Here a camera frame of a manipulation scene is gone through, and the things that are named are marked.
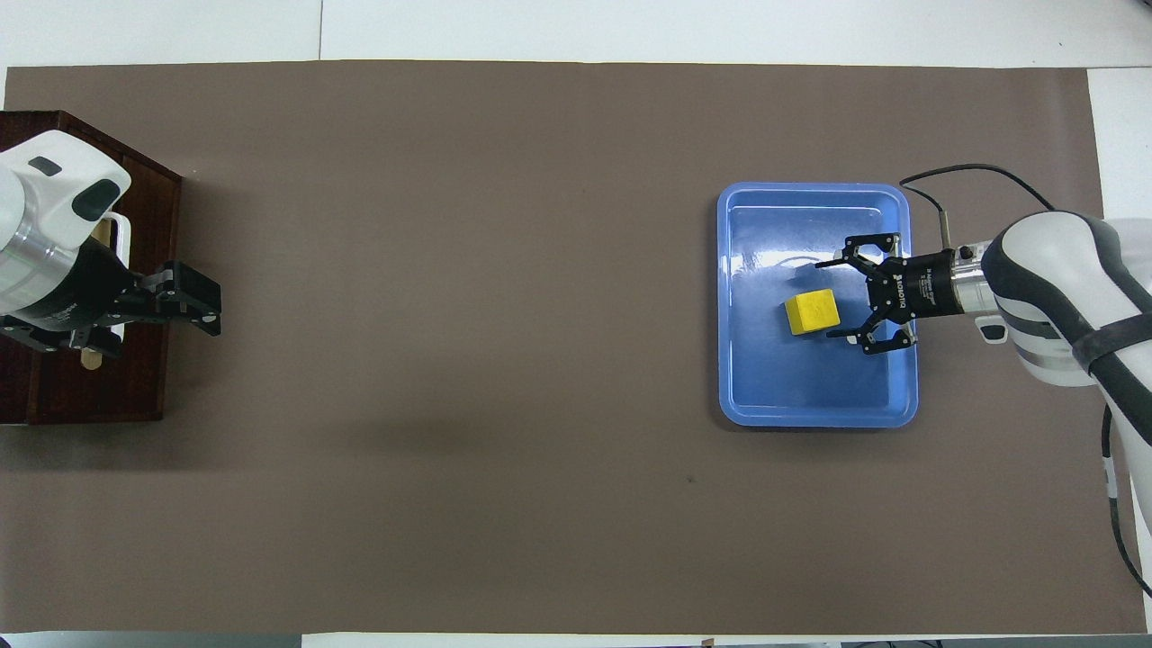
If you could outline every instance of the yellow sponge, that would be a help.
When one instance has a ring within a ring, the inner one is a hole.
[[[801,293],[785,302],[785,310],[788,311],[788,325],[794,336],[840,324],[840,312],[836,311],[832,288]]]

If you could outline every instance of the black velcro strap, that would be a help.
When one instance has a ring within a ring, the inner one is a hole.
[[[1152,312],[1113,322],[1087,333],[1073,342],[1073,355],[1091,374],[1092,363],[1100,357],[1146,340],[1152,340]]]

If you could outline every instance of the wooden cabinet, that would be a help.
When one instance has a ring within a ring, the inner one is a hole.
[[[113,206],[132,224],[130,270],[151,274],[173,258],[180,175],[62,111],[0,112],[0,150],[51,129],[92,144],[131,174],[131,187]],[[167,324],[128,325],[123,356],[94,370],[81,366],[77,351],[40,354],[0,338],[0,423],[160,419],[167,353]]]

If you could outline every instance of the blue tray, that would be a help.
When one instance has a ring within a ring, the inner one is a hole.
[[[793,295],[832,288],[841,325],[858,326],[869,314],[864,276],[812,264],[832,258],[851,234],[900,232],[893,254],[908,256],[910,229],[908,202],[887,184],[741,182],[720,195],[720,407],[729,419],[821,428],[911,421],[919,405],[915,346],[864,355],[824,332],[793,336],[783,307]],[[895,331],[886,323],[878,337]]]

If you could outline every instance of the brown mat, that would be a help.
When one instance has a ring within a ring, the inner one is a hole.
[[[715,405],[726,186],[992,161],[1099,213],[1083,70],[38,68],[7,107],[184,175],[226,317],[174,332],[164,422],[0,435],[3,630],[1143,630],[1099,397],[970,321],[922,323],[897,431]],[[958,241],[1034,209],[933,186]]]

